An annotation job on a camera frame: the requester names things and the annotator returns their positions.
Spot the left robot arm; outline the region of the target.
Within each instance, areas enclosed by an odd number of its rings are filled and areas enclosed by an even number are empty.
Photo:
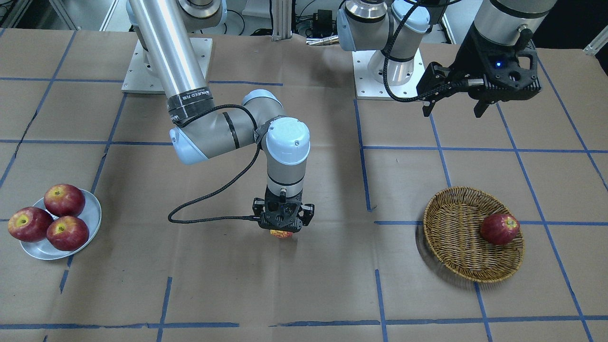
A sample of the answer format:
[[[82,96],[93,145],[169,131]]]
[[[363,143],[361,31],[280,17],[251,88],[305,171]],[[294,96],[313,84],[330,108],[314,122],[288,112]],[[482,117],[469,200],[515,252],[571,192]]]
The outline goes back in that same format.
[[[373,51],[370,71],[393,100],[423,102],[429,116],[435,104],[456,93],[477,100],[480,118],[497,102],[528,100],[541,90],[538,54],[532,41],[553,9],[553,0],[484,0],[455,60],[445,67],[430,63],[416,86],[402,97],[393,87],[411,79],[423,36],[437,24],[451,0],[346,0],[336,18],[345,51]]]

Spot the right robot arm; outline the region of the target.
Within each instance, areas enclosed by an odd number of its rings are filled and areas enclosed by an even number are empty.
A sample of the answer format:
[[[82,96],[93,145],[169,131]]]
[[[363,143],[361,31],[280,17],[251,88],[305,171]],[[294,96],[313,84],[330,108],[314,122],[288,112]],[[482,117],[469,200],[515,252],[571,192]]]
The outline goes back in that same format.
[[[171,142],[184,164],[204,162],[251,144],[264,151],[267,185],[254,199],[251,216],[263,229],[298,232],[314,216],[314,205],[303,204],[310,130],[286,115],[273,93],[257,89],[241,104],[215,104],[190,35],[222,24],[223,0],[130,0],[129,17],[146,51],[152,71],[161,81],[174,124]]]

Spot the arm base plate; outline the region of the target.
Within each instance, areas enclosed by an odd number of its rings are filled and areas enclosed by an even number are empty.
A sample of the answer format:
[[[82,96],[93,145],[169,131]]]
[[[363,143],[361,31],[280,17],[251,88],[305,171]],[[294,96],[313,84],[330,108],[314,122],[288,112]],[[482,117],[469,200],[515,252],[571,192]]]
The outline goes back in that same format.
[[[213,39],[191,38],[190,41],[200,70],[203,76],[207,76]],[[139,95],[164,94],[162,82],[150,64],[148,53],[143,49],[140,41],[135,45],[121,90],[124,93]]]
[[[354,80],[358,99],[390,100],[383,84],[384,56],[379,51],[357,51],[352,53]],[[387,65],[387,82],[389,88],[398,97],[417,96],[417,85],[423,76],[425,67],[420,50],[413,60],[405,63],[389,61]]]

